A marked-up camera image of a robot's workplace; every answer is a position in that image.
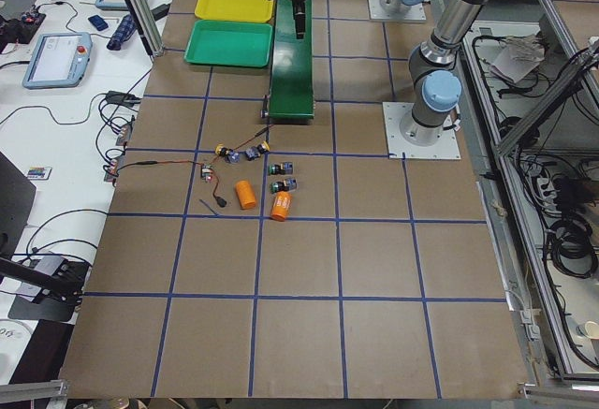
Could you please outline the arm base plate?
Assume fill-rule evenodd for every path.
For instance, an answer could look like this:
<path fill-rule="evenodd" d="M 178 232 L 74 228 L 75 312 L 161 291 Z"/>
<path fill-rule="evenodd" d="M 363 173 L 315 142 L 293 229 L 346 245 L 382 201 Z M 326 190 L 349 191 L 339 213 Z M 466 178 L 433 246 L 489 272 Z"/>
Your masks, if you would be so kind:
<path fill-rule="evenodd" d="M 370 19 L 380 22 L 424 23 L 426 0 L 368 0 Z"/>
<path fill-rule="evenodd" d="M 451 116 L 441 126 L 419 125 L 412 114 L 413 103 L 382 104 L 390 159 L 460 160 L 460 148 Z"/>

